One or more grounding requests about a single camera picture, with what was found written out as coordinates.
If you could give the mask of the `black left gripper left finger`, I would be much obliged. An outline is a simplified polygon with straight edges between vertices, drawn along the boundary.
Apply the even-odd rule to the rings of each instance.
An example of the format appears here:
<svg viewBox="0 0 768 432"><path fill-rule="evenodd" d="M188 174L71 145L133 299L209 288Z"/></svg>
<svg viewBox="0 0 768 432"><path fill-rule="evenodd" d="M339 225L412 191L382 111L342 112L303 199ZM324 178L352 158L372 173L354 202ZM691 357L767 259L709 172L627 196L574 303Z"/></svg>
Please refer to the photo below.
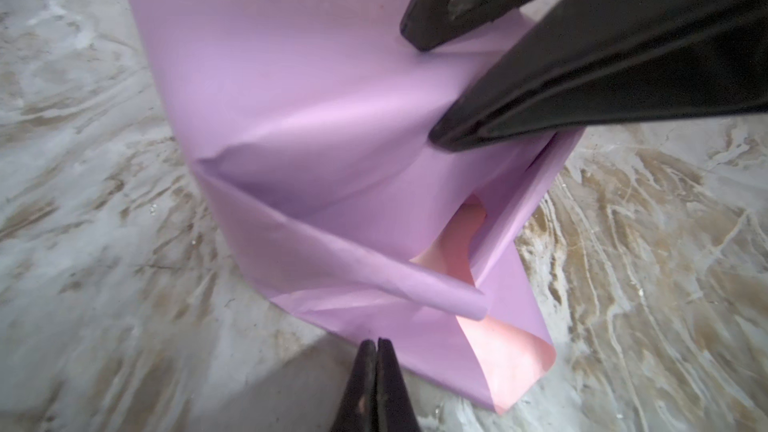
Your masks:
<svg viewBox="0 0 768 432"><path fill-rule="evenodd" d="M357 351L341 398L332 432L374 432L378 430L376 405L377 348L363 341Z"/></svg>

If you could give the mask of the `pink wrapping paper sheet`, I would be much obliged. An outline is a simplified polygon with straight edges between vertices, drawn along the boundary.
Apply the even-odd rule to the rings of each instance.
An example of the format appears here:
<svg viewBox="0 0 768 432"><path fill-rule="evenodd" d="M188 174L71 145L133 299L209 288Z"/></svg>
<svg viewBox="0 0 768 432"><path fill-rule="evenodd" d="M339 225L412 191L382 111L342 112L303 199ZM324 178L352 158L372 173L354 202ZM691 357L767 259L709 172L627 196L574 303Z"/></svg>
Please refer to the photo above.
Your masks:
<svg viewBox="0 0 768 432"><path fill-rule="evenodd" d="M129 0L184 158L246 279L496 412L556 351L514 240L581 138L449 153L430 129L528 30L430 53L409 0Z"/></svg>

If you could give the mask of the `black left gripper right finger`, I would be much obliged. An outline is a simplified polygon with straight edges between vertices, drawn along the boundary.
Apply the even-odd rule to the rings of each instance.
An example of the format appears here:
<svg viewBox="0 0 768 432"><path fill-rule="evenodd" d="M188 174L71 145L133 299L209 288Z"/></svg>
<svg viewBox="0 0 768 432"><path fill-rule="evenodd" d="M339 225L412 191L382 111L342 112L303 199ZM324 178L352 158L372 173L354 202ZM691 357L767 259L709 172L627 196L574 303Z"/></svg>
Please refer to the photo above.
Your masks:
<svg viewBox="0 0 768 432"><path fill-rule="evenodd" d="M379 432L420 432L391 340L378 340L376 415Z"/></svg>

